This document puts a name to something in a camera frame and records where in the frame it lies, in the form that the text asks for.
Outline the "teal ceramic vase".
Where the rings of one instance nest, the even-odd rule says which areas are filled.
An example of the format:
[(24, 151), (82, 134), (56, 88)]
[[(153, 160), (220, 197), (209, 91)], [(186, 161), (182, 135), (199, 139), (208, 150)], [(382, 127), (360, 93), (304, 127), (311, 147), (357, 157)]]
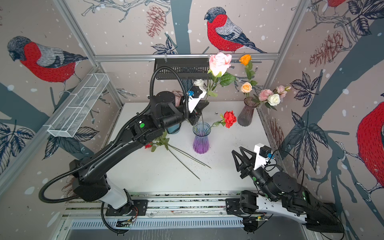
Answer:
[(182, 126), (182, 124), (179, 123), (179, 124), (177, 124), (177, 125), (174, 125), (174, 126), (172, 126), (172, 127), (169, 127), (169, 128), (167, 128), (167, 133), (168, 133), (168, 134), (171, 134), (171, 135), (173, 135), (173, 134), (177, 134), (177, 133), (180, 131), (181, 126)]

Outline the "blue purple glass vase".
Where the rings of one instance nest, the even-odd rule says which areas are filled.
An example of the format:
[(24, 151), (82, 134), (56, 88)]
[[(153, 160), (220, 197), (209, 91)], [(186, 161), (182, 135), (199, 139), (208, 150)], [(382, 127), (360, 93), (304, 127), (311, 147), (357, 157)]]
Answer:
[(193, 149), (198, 154), (205, 154), (210, 148), (209, 135), (211, 133), (211, 126), (206, 122), (197, 122), (193, 126), (193, 133), (195, 139)]

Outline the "small red rose stem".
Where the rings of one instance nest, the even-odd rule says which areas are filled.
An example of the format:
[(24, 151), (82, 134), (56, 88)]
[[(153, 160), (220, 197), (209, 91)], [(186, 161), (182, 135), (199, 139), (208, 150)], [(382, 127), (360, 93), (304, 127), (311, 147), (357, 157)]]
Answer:
[(168, 132), (165, 131), (160, 137), (155, 138), (153, 141), (146, 144), (145, 149), (151, 149), (151, 152), (154, 153), (158, 147), (164, 147), (186, 170), (188, 170), (194, 177), (196, 177), (200, 181), (201, 179), (174, 153), (174, 151), (183, 155), (184, 157), (187, 157), (189, 160), (192, 160), (193, 162), (202, 165), (203, 167), (207, 167), (209, 169), (211, 169), (211, 167), (206, 163), (193, 157), (192, 155), (188, 154), (187, 152), (171, 145), (169, 143), (170, 138), (167, 137), (167, 135)]

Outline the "mauve glass vase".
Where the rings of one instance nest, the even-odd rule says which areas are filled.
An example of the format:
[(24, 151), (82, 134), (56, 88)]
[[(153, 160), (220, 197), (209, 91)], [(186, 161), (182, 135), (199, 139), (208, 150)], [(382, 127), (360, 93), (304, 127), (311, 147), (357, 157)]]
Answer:
[(254, 111), (259, 103), (255, 102), (254, 98), (247, 97), (244, 99), (244, 104), (245, 105), (238, 116), (238, 123), (242, 127), (247, 127), (252, 123)]

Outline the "single pink rose stem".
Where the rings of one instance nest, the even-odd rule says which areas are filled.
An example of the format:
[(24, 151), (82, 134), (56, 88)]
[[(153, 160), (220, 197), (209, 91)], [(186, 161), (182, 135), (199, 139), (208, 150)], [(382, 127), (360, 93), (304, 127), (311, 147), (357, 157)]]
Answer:
[(210, 97), (217, 97), (215, 92), (217, 86), (226, 87), (232, 84), (236, 77), (228, 73), (231, 67), (232, 55), (218, 53), (209, 58), (208, 82), (207, 82), (207, 95)]

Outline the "orange rose stem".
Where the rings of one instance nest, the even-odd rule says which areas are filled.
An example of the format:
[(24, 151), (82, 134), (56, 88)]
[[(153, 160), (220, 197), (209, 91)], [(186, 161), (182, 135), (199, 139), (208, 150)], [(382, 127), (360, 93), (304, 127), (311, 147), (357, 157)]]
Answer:
[(253, 80), (256, 72), (253, 70), (252, 57), (250, 55), (244, 55), (240, 58), (240, 63), (245, 66), (245, 73), (247, 75), (247, 82), (244, 82), (241, 86), (242, 93), (248, 98), (250, 92), (253, 90), (253, 86), (256, 86), (258, 83)]

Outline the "pink carnation stem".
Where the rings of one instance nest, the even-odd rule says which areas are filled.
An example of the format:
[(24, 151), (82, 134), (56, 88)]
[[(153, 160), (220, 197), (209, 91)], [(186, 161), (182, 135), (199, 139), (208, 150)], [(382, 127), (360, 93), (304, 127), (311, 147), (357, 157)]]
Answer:
[(280, 95), (280, 98), (281, 98), (281, 101), (282, 99), (287, 95), (287, 93), (291, 90), (291, 87), (290, 86), (278, 86), (276, 87), (273, 91), (272, 90), (268, 90), (268, 89), (265, 89), (265, 90), (262, 90), (260, 95), (259, 95), (259, 100), (261, 102), (266, 102), (267, 101), (267, 98), (268, 96), (270, 95), (274, 95), (274, 94), (279, 94)]

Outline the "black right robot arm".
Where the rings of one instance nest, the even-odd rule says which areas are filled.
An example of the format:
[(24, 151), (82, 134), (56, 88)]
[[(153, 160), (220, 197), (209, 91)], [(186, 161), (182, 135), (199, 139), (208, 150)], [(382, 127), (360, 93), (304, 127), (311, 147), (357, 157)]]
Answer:
[(313, 232), (343, 234), (345, 228), (337, 217), (335, 204), (321, 202), (296, 178), (284, 172), (282, 166), (272, 164), (274, 155), (270, 147), (263, 145), (253, 151), (243, 147), (238, 152), (232, 151), (241, 179), (251, 178), (257, 191), (244, 190), (237, 199), (226, 199), (227, 214), (242, 218), (248, 233), (259, 228), (259, 221), (268, 221), (277, 215)]

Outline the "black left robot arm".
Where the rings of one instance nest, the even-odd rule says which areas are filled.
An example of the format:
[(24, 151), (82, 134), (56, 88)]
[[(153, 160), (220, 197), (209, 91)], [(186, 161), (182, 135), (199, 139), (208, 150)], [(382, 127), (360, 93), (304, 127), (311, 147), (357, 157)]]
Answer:
[(84, 163), (71, 162), (71, 168), (80, 168), (73, 174), (75, 198), (86, 202), (99, 200), (115, 210), (131, 207), (133, 201), (128, 192), (113, 184), (107, 172), (129, 154), (161, 137), (168, 128), (185, 120), (194, 125), (208, 106), (207, 102), (193, 99), (194, 110), (190, 111), (186, 104), (177, 107), (175, 95), (167, 91), (151, 96), (149, 100), (149, 105), (121, 128), (113, 142)]

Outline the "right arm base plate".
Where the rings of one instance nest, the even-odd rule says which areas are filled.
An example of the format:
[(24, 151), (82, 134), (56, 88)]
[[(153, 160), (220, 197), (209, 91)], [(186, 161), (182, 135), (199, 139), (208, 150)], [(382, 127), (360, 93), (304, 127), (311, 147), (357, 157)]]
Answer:
[(225, 199), (226, 212), (228, 215), (238, 216), (238, 217), (249, 217), (249, 214), (243, 212), (240, 207), (240, 199), (228, 198)]

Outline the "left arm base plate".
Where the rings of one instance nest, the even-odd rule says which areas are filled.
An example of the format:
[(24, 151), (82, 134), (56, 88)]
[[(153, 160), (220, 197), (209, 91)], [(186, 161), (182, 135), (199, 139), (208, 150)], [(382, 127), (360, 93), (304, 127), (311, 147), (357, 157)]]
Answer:
[(148, 200), (132, 200), (131, 203), (127, 203), (122, 208), (116, 210), (112, 206), (108, 205), (106, 216), (108, 217), (120, 217), (120, 216), (145, 216), (148, 208)]

